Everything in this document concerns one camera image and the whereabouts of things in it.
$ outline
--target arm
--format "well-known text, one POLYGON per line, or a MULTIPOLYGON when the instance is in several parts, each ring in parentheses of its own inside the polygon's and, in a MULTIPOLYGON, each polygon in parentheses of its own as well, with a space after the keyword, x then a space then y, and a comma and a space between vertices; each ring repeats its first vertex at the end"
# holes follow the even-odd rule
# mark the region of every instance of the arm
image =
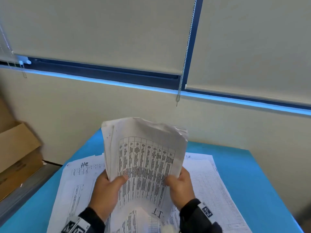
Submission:
POLYGON ((190 174, 182 167, 179 178, 167 176, 165 184, 169 186, 170 196, 180 211, 180 231, 182 233, 222 233, 208 207, 195 198, 190 174))
POLYGON ((118 201, 118 191, 127 180, 128 176, 124 175, 110 182, 107 172, 104 170, 96 180, 88 207, 78 217, 73 216, 61 233, 104 232, 104 222, 115 208, 118 201))

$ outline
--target hand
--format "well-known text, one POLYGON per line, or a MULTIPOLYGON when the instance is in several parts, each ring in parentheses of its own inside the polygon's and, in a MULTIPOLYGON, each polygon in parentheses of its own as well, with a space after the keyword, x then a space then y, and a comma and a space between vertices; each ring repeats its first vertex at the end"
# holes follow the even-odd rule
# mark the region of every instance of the hand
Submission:
POLYGON ((112 182, 108 180, 106 170, 101 173, 95 183, 89 207, 105 222, 118 201, 118 191, 128 180, 127 175, 118 176, 112 182))
POLYGON ((179 211, 190 200, 195 199, 190 174, 184 167, 181 167, 179 178, 168 175, 165 184, 169 186, 171 199, 179 211))

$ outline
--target person's left thumb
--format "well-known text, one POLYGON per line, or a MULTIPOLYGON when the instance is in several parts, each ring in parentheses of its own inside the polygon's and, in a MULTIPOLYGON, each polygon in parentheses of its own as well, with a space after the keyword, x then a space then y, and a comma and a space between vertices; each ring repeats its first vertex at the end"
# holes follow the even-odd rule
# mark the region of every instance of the person's left thumb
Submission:
POLYGON ((123 176, 118 176, 116 177, 112 182, 111 185, 119 190, 121 188, 121 186, 126 183, 126 181, 128 180, 128 176, 127 175, 123 175, 123 176))

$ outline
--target sleeve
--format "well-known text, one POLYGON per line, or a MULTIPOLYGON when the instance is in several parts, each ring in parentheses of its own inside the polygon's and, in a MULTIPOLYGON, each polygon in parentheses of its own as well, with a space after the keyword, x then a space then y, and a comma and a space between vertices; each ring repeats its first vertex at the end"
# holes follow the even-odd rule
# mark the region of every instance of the sleeve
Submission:
POLYGON ((179 215, 181 233, 222 233, 213 213, 198 199, 190 200, 179 215))
POLYGON ((87 207, 79 216, 70 218, 61 233, 103 233, 105 224, 96 212, 87 207))

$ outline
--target table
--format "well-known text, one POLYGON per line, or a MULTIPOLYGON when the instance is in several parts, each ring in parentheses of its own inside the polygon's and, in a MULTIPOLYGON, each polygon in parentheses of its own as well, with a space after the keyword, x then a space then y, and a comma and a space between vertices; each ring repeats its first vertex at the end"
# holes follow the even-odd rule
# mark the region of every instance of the table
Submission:
MULTIPOLYGON (((101 155, 103 143, 99 129, 67 162, 101 155)), ((228 192, 253 233, 302 233, 248 150, 189 142, 187 152, 213 155, 228 192)), ((0 233, 46 232, 62 170, 59 169, 0 228, 0 233)))

